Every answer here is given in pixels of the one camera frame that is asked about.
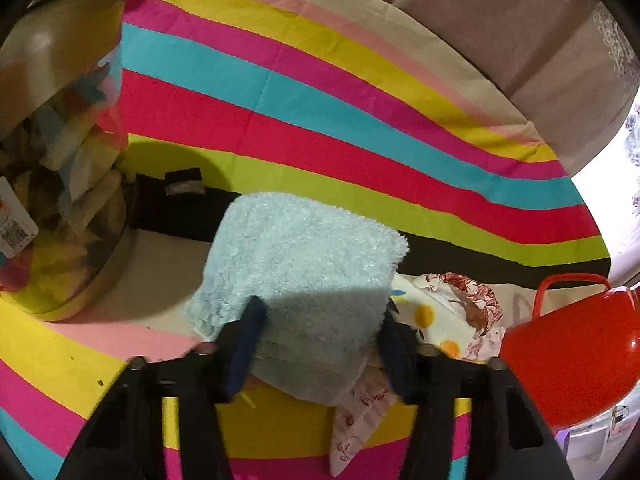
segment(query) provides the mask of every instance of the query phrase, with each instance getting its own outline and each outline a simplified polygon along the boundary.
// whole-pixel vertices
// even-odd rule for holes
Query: plastic container
[[[46,1],[0,49],[0,290],[46,320],[94,302],[127,259],[122,9]]]
[[[602,283],[605,292],[540,316],[554,283]],[[507,330],[500,357],[514,371],[553,431],[592,418],[615,405],[638,380],[638,297],[611,288],[596,274],[558,274],[544,280],[532,321]]]

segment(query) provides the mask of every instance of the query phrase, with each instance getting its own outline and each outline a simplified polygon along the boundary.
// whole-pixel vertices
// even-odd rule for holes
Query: blue stripe
[[[451,462],[449,467],[449,480],[465,480],[466,477],[466,459],[462,456]]]
[[[27,433],[0,408],[0,432],[33,480],[55,480],[63,459]]]
[[[491,173],[311,86],[191,40],[125,23],[122,66],[343,140],[450,186],[476,191],[490,202],[530,210],[582,203],[567,177],[526,180]]]

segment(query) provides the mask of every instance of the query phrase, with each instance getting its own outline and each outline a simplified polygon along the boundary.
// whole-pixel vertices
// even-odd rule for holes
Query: black fabric
[[[204,195],[193,195],[186,200],[173,201],[174,197],[166,197],[164,188],[164,180],[138,176],[133,227],[210,242],[216,235],[226,208],[239,196],[239,193],[207,187]],[[402,274],[458,272],[479,282],[514,283],[525,288],[538,288],[540,282],[552,274],[592,272],[606,276],[609,272],[608,258],[578,264],[527,267],[449,242],[400,232],[409,241],[410,248],[398,269]],[[558,286],[583,284],[562,282]]]

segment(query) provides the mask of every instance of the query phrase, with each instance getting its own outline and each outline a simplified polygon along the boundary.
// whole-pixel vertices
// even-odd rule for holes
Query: light blue towel
[[[300,399],[332,405],[362,372],[408,250],[393,229],[284,193],[229,206],[186,317],[207,340],[239,319],[249,296],[268,304],[252,373]]]

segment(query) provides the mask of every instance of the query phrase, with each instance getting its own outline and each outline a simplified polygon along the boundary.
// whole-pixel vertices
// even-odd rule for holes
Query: yellow dot
[[[442,343],[440,343],[439,346],[440,346],[440,350],[442,350],[446,355],[448,355],[452,359],[460,357],[460,346],[458,346],[458,343],[456,343],[455,341],[451,341],[447,339],[446,341],[443,341]]]
[[[434,318],[435,314],[429,305],[420,304],[415,307],[414,321],[418,328],[427,328]]]

